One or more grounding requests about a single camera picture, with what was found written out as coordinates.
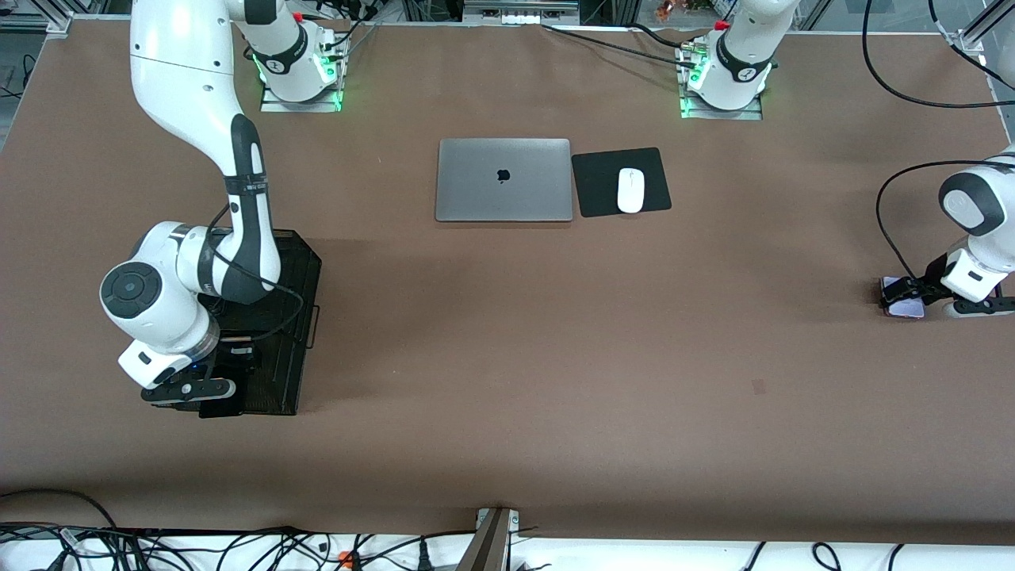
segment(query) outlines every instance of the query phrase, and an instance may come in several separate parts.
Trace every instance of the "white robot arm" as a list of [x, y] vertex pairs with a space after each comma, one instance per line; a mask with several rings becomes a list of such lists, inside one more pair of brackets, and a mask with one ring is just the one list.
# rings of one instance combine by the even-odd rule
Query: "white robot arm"
[[103, 279], [103, 308], [135, 340], [120, 366], [145, 388], [214, 351], [218, 327], [199, 293], [252, 304], [281, 269], [261, 140], [233, 87], [230, 21], [280, 97], [308, 99], [334, 81], [320, 63], [321, 28], [297, 22], [284, 0], [134, 0], [134, 94], [155, 123], [218, 165], [232, 220], [224, 233], [160, 222]]
[[968, 235], [928, 264], [923, 276], [886, 285], [881, 307], [917, 298], [924, 305], [952, 299], [945, 307], [951, 317], [1015, 312], [1015, 298], [991, 297], [1015, 270], [1015, 144], [987, 161], [948, 176], [938, 191], [941, 209]]
[[747, 106], [764, 89], [775, 48], [793, 23], [800, 0], [742, 0], [729, 29], [704, 37], [706, 61], [688, 88], [716, 109]]
[[938, 192], [941, 208], [969, 235], [948, 251], [941, 276], [944, 287], [982, 302], [1015, 269], [1015, 145], [991, 162], [948, 176]]

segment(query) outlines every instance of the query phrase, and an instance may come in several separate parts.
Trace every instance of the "mouse pad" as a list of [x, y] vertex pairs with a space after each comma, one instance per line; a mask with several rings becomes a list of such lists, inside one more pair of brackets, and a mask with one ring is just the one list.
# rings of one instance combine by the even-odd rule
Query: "mouse pad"
[[637, 168], [645, 172], [642, 212], [669, 210], [673, 206], [663, 157], [656, 147], [576, 154], [571, 156], [571, 168], [579, 209], [587, 218], [623, 213], [617, 208], [617, 176], [621, 168]]

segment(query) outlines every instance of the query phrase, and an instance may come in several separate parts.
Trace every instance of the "brown table surface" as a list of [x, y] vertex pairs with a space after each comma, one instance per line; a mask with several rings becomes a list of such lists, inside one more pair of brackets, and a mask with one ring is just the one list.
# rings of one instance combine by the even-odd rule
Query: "brown table surface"
[[[140, 401], [97, 300], [153, 223], [224, 201], [134, 101], [127, 34], [49, 42], [0, 154], [2, 488], [148, 527], [433, 531], [505, 504], [548, 536], [1015, 542], [1015, 322], [895, 322], [872, 288], [900, 271], [881, 182], [1000, 150], [997, 111], [891, 97], [856, 35], [787, 38], [762, 122], [681, 120], [667, 65], [535, 26], [384, 27], [326, 116], [255, 112], [239, 65], [323, 310], [297, 417], [202, 421]], [[990, 96], [937, 37], [872, 47], [907, 92]], [[674, 207], [436, 223], [437, 142], [469, 136], [658, 146]], [[960, 236], [935, 199], [954, 169], [886, 200], [915, 266]]]

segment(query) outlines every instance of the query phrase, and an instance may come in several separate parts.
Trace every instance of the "laptop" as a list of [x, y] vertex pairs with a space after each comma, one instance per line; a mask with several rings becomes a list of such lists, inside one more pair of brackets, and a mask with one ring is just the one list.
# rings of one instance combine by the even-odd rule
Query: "laptop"
[[438, 221], [572, 219], [567, 139], [444, 139]]

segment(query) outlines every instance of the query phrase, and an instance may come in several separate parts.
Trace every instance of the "white mouse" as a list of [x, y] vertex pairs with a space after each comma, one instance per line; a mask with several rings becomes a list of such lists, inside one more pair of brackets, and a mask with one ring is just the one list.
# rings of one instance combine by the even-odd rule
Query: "white mouse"
[[617, 177], [617, 208], [621, 212], [640, 212], [645, 205], [645, 172], [637, 168], [620, 168]]

